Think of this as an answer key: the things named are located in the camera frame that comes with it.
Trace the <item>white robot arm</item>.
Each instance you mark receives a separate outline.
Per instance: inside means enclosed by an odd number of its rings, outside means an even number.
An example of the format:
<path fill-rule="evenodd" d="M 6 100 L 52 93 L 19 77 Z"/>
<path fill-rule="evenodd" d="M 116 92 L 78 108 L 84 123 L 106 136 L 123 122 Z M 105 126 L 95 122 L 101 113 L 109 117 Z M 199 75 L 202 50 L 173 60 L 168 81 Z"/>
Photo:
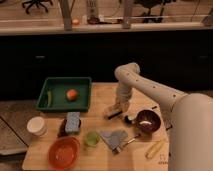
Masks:
<path fill-rule="evenodd" d="M 135 88 L 170 111 L 168 171 L 213 171 L 213 98 L 144 78 L 135 62 L 118 66 L 114 74 L 116 107 L 128 108 Z"/>

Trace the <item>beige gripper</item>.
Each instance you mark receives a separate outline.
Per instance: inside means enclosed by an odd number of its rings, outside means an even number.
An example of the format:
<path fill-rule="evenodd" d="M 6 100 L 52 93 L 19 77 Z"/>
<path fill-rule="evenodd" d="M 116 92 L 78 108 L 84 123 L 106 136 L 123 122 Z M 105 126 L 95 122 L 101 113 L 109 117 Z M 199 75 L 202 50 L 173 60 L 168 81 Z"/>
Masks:
<path fill-rule="evenodd" d="M 129 103 L 124 102 L 124 103 L 115 103 L 114 105 L 108 107 L 105 110 L 105 116 L 107 117 L 108 120 L 111 120 L 112 118 L 119 116 L 120 114 L 126 112 L 129 108 Z"/>

